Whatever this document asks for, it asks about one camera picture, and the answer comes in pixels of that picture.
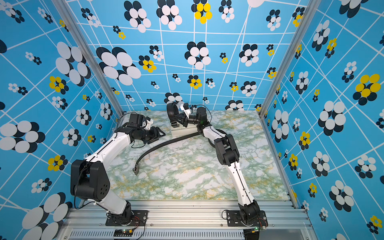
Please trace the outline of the long black leather belt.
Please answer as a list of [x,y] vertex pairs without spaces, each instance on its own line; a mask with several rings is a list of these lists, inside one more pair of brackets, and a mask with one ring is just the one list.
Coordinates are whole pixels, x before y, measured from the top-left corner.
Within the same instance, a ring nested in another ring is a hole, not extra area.
[[167,114],[169,117],[169,120],[171,122],[171,125],[176,125],[178,124],[176,120],[174,119],[175,114],[178,114],[179,112],[179,107],[176,103],[168,103],[167,104]]

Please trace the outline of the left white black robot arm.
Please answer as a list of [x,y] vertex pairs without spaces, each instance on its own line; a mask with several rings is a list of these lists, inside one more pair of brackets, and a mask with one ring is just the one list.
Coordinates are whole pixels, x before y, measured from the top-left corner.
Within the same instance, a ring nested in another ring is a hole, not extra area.
[[159,127],[153,126],[151,118],[132,113],[129,120],[118,127],[96,152],[72,163],[71,194],[105,209],[108,219],[115,224],[128,225],[134,219],[131,204],[111,190],[107,168],[135,140],[151,144],[165,135]]

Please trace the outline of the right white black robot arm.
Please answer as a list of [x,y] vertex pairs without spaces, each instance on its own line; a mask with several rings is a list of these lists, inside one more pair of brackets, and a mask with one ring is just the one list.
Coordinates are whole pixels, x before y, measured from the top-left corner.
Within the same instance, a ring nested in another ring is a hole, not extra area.
[[178,126],[187,128],[189,125],[194,125],[196,129],[193,133],[174,139],[174,142],[202,135],[213,144],[219,163],[227,168],[235,186],[243,223],[247,226],[261,224],[264,216],[243,176],[240,165],[240,152],[234,137],[213,127],[207,119],[207,109],[205,107],[197,108],[196,114],[192,114],[188,104],[178,106],[175,103],[170,103],[167,104],[167,114],[173,128]]

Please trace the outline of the white compartment storage tray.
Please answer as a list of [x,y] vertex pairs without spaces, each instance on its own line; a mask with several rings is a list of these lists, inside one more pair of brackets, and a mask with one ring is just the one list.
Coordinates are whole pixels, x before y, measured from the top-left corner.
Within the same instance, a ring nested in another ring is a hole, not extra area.
[[181,126],[180,124],[171,125],[171,134],[173,137],[182,137],[197,132],[197,125],[188,124],[186,128]]

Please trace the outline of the left circuit board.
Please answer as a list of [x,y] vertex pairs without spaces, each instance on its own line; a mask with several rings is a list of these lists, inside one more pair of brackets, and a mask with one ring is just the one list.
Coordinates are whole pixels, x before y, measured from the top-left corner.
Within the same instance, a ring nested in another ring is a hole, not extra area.
[[115,229],[114,237],[117,238],[130,238],[133,236],[134,230],[130,229]]

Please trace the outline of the circuit board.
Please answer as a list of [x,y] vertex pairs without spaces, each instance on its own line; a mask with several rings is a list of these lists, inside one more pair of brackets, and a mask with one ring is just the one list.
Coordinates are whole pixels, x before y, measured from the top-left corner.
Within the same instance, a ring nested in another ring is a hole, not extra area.
[[133,236],[134,230],[130,229],[115,229],[114,237],[117,238],[130,238]]
[[255,229],[244,229],[244,238],[245,240],[259,240],[260,232]]

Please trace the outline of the right circuit board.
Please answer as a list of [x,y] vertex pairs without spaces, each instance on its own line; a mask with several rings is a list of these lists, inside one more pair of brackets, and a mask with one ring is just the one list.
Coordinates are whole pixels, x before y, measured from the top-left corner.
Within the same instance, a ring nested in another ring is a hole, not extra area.
[[244,238],[245,240],[259,240],[260,232],[255,229],[244,229]]

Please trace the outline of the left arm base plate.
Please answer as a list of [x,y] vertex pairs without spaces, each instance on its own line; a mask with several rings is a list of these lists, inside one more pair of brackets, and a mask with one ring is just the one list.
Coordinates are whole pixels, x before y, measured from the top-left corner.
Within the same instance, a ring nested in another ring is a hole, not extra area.
[[121,215],[111,214],[107,212],[106,226],[125,227],[125,226],[145,226],[148,220],[148,210],[133,210]]

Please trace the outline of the aluminium front frame rail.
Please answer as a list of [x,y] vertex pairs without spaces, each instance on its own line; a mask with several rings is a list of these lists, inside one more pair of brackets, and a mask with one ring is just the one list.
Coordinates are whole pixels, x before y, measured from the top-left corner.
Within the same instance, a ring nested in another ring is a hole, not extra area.
[[[141,240],[242,240],[242,227],[229,227],[224,210],[238,210],[235,200],[131,201],[133,210],[147,210],[145,227],[138,227],[132,239]],[[288,200],[258,200],[266,212],[268,227],[262,240],[316,240],[313,225],[304,209]],[[57,238],[59,240],[112,240],[116,227],[106,226],[106,212],[97,206],[71,210]]]

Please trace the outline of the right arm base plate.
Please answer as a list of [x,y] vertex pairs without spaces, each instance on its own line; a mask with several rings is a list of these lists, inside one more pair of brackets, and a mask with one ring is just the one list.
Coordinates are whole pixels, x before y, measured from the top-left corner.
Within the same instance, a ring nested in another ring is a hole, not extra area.
[[259,217],[251,224],[246,224],[240,215],[240,211],[224,210],[222,213],[226,213],[225,219],[228,227],[252,227],[260,229],[266,229],[268,227],[268,220],[265,211],[260,211]]

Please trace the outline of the left aluminium corner post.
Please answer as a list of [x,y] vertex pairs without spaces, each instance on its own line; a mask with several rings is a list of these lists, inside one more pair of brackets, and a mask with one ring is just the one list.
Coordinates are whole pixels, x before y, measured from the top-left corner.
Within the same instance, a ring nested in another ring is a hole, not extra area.
[[65,24],[68,25],[73,39],[82,51],[87,63],[90,66],[91,71],[94,73],[95,78],[98,80],[106,96],[109,98],[112,106],[116,110],[117,115],[121,117],[124,113],[123,108],[118,102],[115,94],[112,93],[111,86],[108,83],[106,77],[104,76],[102,70],[100,69],[98,62],[93,56],[93,52],[87,44],[84,34],[81,32],[79,26],[77,25],[74,15],[70,13],[70,8],[68,7],[65,1],[53,1],[53,4],[60,16],[63,18]]

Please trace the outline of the aluminium corner post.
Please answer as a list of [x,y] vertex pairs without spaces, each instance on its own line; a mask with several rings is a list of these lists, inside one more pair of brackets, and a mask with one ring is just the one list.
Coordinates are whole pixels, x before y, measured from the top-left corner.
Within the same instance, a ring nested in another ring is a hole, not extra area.
[[118,102],[115,94],[112,93],[111,86],[108,83],[106,77],[104,76],[102,70],[100,69],[98,62],[93,56],[93,52],[87,44],[84,34],[81,32],[79,26],[77,25],[74,15],[70,13],[70,8],[68,7],[65,1],[53,1],[53,4],[60,16],[63,18],[65,24],[68,25],[73,39],[82,51],[87,63],[90,66],[91,71],[94,73],[95,78],[98,80],[106,96],[109,98],[112,106],[116,110],[117,115],[121,117],[124,113],[123,108]]
[[301,21],[299,27],[297,28],[292,38],[292,41],[284,55],[281,65],[278,68],[277,76],[273,80],[272,85],[266,95],[265,101],[263,102],[262,109],[260,112],[260,118],[262,118],[264,114],[267,112],[274,98],[275,91],[279,86],[279,84],[281,83],[281,81],[283,80],[284,75],[293,60],[294,52],[296,51],[297,47],[300,45],[305,33],[307,32],[320,3],[321,3],[321,0],[309,1],[309,4],[306,7],[306,11],[304,13],[304,18]]

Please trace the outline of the right aluminium corner post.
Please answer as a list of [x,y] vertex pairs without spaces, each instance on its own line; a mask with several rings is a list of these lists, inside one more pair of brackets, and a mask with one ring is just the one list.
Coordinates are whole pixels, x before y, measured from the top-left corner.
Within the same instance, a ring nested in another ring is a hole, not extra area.
[[283,80],[284,75],[293,60],[294,52],[296,51],[297,47],[300,45],[305,33],[307,32],[320,3],[321,3],[321,0],[309,1],[309,4],[306,7],[306,11],[304,13],[304,18],[301,21],[299,27],[297,28],[292,38],[292,41],[284,55],[281,65],[278,68],[277,76],[273,80],[272,85],[266,95],[265,101],[263,102],[262,109],[260,112],[260,118],[262,118],[264,114],[267,112],[274,98],[275,91],[279,86],[279,84],[281,83],[281,81]]

